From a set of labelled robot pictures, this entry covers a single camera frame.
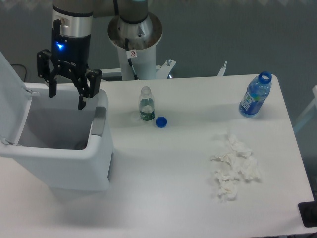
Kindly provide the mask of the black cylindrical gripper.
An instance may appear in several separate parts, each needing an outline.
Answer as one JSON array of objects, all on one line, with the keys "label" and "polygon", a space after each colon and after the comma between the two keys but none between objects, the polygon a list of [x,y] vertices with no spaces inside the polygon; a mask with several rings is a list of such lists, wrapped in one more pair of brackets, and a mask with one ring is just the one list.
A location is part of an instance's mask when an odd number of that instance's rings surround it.
[{"label": "black cylindrical gripper", "polygon": [[[69,37],[52,29],[51,52],[44,49],[37,53],[37,74],[48,85],[50,98],[57,92],[56,76],[68,78],[69,69],[75,73],[73,84],[79,93],[78,109],[84,109],[86,99],[98,94],[102,71],[88,69],[91,35]],[[50,60],[54,69],[50,71]]]}]

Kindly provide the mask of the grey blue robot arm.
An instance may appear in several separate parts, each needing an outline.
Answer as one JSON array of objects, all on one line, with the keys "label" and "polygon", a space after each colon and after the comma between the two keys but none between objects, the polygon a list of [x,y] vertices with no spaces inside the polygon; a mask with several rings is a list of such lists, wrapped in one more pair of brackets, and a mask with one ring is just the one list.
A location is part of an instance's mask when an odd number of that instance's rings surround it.
[{"label": "grey blue robot arm", "polygon": [[111,16],[107,32],[117,47],[124,80],[156,78],[156,45],[162,36],[159,19],[146,0],[55,0],[52,3],[51,47],[37,53],[38,76],[57,93],[57,79],[69,79],[79,93],[78,108],[100,88],[102,72],[88,65],[92,22]]}]

